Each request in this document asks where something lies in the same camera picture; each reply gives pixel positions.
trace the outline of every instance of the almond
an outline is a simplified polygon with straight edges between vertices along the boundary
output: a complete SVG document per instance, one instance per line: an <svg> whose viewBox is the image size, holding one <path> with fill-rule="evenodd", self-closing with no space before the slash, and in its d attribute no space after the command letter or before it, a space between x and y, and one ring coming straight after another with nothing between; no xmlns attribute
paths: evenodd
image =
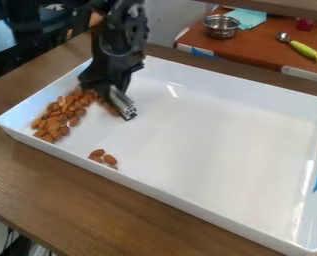
<svg viewBox="0 0 317 256"><path fill-rule="evenodd" d="M44 136L46 134L46 131L45 130L38 130L36 131L33 136L37 137L37 138L40 138L42 136Z"/></svg>
<svg viewBox="0 0 317 256"><path fill-rule="evenodd" d="M46 142L49 142L49 143L53 143L54 142L54 139L49 134L44 135L42 137L42 139L45 140Z"/></svg>
<svg viewBox="0 0 317 256"><path fill-rule="evenodd" d="M36 118L35 120L33 120L32 123L31 123L31 128L32 129L37 129L40 121L42 121L42 119L40 119L40 118Z"/></svg>
<svg viewBox="0 0 317 256"><path fill-rule="evenodd" d="M77 116L71 118L71 119L69 120L69 125L70 125L70 127L76 126L79 120L80 120L80 119L79 119Z"/></svg>
<svg viewBox="0 0 317 256"><path fill-rule="evenodd" d="M90 160L93 160L95 162L98 162L98 163L103 163L102 159L100 157L97 157L97 156L89 156L88 157Z"/></svg>
<svg viewBox="0 0 317 256"><path fill-rule="evenodd" d="M61 113L61 111L54 111L50 114L50 117L54 117L54 116L59 116Z"/></svg>
<svg viewBox="0 0 317 256"><path fill-rule="evenodd" d="M53 105L53 107L52 107L52 111L58 111L58 110L60 110L61 109L61 107L58 105L58 103L56 103L55 105Z"/></svg>
<svg viewBox="0 0 317 256"><path fill-rule="evenodd" d="M105 150L104 149L97 149L97 150L94 150L93 152L91 152L89 156L101 157L104 154L105 154Z"/></svg>
<svg viewBox="0 0 317 256"><path fill-rule="evenodd" d="M51 131L57 131L59 128L61 128L61 124L59 122L53 122L50 123L50 125L47 127L47 131L51 132Z"/></svg>
<svg viewBox="0 0 317 256"><path fill-rule="evenodd" d="M50 135L54 140L59 140L62 137L62 134L59 131L51 131Z"/></svg>
<svg viewBox="0 0 317 256"><path fill-rule="evenodd" d="M58 103L57 102L52 102L52 103L50 103L49 105L48 105L48 107L46 108L48 111L52 111L52 109L53 109L53 107L55 106L55 105L58 105Z"/></svg>
<svg viewBox="0 0 317 256"><path fill-rule="evenodd" d="M109 165L116 165L118 163L118 161L114 158L114 156L111 156L111 155L105 155L103 157L103 160Z"/></svg>
<svg viewBox="0 0 317 256"><path fill-rule="evenodd" d="M40 121L39 125L38 125L38 130L43 130L45 125L46 125L46 121L45 120Z"/></svg>
<svg viewBox="0 0 317 256"><path fill-rule="evenodd" d="M70 128L67 125L63 125L59 131L62 135L66 136L70 133Z"/></svg>
<svg viewBox="0 0 317 256"><path fill-rule="evenodd" d="M76 111L76 115L84 116L86 114L86 112L87 111L84 108L82 108L82 109Z"/></svg>
<svg viewBox="0 0 317 256"><path fill-rule="evenodd" d="M83 108L81 102L79 102L79 101L76 101L76 102L75 102L74 107L76 108L76 110L79 110L79 109L82 109L82 108Z"/></svg>
<svg viewBox="0 0 317 256"><path fill-rule="evenodd" d="M65 114L66 114L67 118L69 118L69 119L71 119L75 116L75 113L71 112L71 111L67 111Z"/></svg>
<svg viewBox="0 0 317 256"><path fill-rule="evenodd" d="M74 99L73 96L67 96L67 97L65 97L65 102L66 102L66 104L68 104L68 106L71 105L71 104L73 104L74 101L75 101L75 99Z"/></svg>
<svg viewBox="0 0 317 256"><path fill-rule="evenodd" d="M120 115L119 111L114 107L109 107L107 110L112 116L119 116Z"/></svg>
<svg viewBox="0 0 317 256"><path fill-rule="evenodd" d="M69 108L69 105L68 105L67 103L64 103L64 104L62 105L62 113L66 113L67 110L68 110L68 108Z"/></svg>
<svg viewBox="0 0 317 256"><path fill-rule="evenodd" d="M83 97L80 102L82 103L83 106L88 106L89 105L89 100L88 97Z"/></svg>

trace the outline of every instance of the wooden table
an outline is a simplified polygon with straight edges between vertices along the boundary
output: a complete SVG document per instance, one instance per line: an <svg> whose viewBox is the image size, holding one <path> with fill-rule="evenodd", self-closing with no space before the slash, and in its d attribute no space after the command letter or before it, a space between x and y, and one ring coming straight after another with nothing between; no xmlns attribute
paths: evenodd
<svg viewBox="0 0 317 256"><path fill-rule="evenodd" d="M212 14L229 11L218 8ZM203 24L198 21L184 30L184 34L175 40L174 46L194 53L197 53L197 47L199 51L210 55L317 81L317 61L303 57L290 45L275 38L276 32L286 31L291 39L317 50L317 23L311 32L297 30L296 24L295 18L268 16L265 23L251 30L238 29L232 39L216 40L203 33Z"/></svg>
<svg viewBox="0 0 317 256"><path fill-rule="evenodd" d="M317 83L149 45L153 56L317 95ZM82 34L0 78L0 114L90 57ZM0 221L59 255L280 255L15 141L0 129Z"/></svg>

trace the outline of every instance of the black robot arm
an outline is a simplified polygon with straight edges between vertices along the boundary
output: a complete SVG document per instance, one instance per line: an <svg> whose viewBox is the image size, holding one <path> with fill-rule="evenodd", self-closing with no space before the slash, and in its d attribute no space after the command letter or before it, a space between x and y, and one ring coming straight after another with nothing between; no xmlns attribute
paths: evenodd
<svg viewBox="0 0 317 256"><path fill-rule="evenodd" d="M0 0L0 9L13 31L27 33L41 30L38 9L48 4L87 6L104 16L92 34L93 61L79 80L81 87L94 88L117 105L125 97L132 73L144 67L143 47L149 32L144 0ZM122 106L130 102L121 101Z"/></svg>

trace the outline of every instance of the white plastic tray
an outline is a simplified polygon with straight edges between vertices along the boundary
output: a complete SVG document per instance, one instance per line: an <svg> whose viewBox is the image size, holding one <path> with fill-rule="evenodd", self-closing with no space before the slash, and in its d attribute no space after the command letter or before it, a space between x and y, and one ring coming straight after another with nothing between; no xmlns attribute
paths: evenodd
<svg viewBox="0 0 317 256"><path fill-rule="evenodd" d="M84 63L0 116L16 140L287 255L317 251L317 97L148 57L128 95L139 115L96 103L69 137L31 120L76 86ZM114 171L87 159L104 148Z"/></svg>

